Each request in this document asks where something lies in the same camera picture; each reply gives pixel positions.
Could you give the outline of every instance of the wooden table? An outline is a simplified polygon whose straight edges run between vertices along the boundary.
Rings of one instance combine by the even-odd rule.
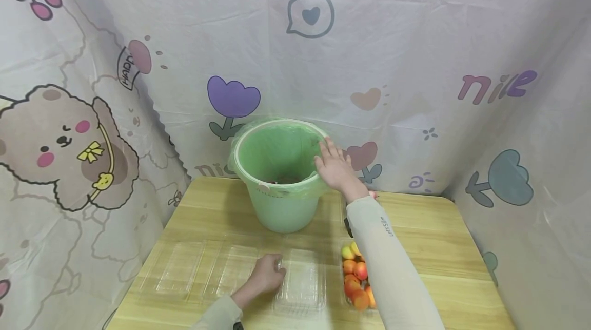
[[[379,193],[396,235],[428,288],[447,329],[514,329],[495,285],[456,206],[447,199]],[[338,249],[347,232],[342,199],[324,195],[314,220],[288,239],[310,249]],[[227,233],[260,237],[260,253],[282,249],[284,236],[266,230],[241,181],[199,178],[183,200],[125,295],[108,330],[182,330],[191,327],[210,302],[203,299]],[[167,257],[175,256],[175,265]],[[326,251],[326,306],[310,319],[275,310],[273,295],[244,314],[245,329],[383,329],[377,312],[359,314],[343,303],[338,253]],[[198,263],[196,271],[191,271]],[[175,281],[175,273],[183,277]],[[163,284],[159,290],[158,283]]]

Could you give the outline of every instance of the plastic food tray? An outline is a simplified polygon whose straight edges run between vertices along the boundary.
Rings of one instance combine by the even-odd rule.
[[[205,241],[192,241],[160,247],[140,285],[141,294],[187,299],[205,245]]]
[[[203,299],[214,301],[240,288],[260,257],[261,244],[260,237],[226,234],[203,290]]]
[[[312,237],[286,237],[283,260],[285,280],[275,296],[273,311],[292,317],[315,317],[326,307],[326,245]]]

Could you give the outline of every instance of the fruit in container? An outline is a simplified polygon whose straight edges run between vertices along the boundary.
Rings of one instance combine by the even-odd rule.
[[[345,247],[341,248],[341,256],[345,260],[354,260],[355,259],[355,253],[353,253],[353,251],[351,251],[350,245],[345,245]]]
[[[368,278],[368,269],[365,262],[357,262],[353,268],[353,274],[361,281]]]
[[[343,261],[343,272],[345,273],[345,275],[352,274],[355,269],[355,266],[357,266],[357,262],[355,262],[354,260]]]
[[[373,290],[372,290],[371,286],[366,285],[365,292],[369,296],[369,308],[375,308],[376,307],[376,299],[373,297]]]
[[[358,290],[351,295],[351,302],[358,311],[365,311],[369,307],[369,295],[365,290]]]
[[[361,284],[356,282],[355,280],[349,280],[345,282],[345,295],[351,299],[351,296],[354,292],[363,291],[361,289]]]
[[[355,276],[355,275],[353,275],[353,274],[348,274],[348,275],[345,275],[345,283],[346,283],[347,281],[349,281],[349,280],[355,280],[356,282],[358,282],[359,284],[361,284],[361,280],[359,280],[359,279],[357,278],[357,276]]]
[[[357,246],[357,243],[355,243],[355,241],[353,241],[351,243],[350,248],[351,248],[351,252],[353,252],[355,256],[361,256],[361,252],[359,251],[359,248]]]

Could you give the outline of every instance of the yellow fruit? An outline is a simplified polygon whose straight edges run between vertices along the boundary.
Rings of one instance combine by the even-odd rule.
[[[355,254],[355,256],[361,256],[361,252],[359,251],[359,248],[357,247],[357,243],[355,243],[355,241],[351,243],[351,251]]]
[[[345,247],[343,247],[341,249],[341,256],[343,256],[343,259],[345,259],[345,260],[354,260],[355,259],[355,253],[353,253],[353,251],[351,251],[351,247],[349,247],[349,245],[345,245]]]

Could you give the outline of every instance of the beige sleeve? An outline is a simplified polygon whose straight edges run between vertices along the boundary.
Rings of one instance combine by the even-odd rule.
[[[242,311],[229,295],[222,296],[205,311],[191,330],[232,330]]]
[[[445,329],[382,206],[372,197],[357,199],[347,206],[347,218],[386,330]]]

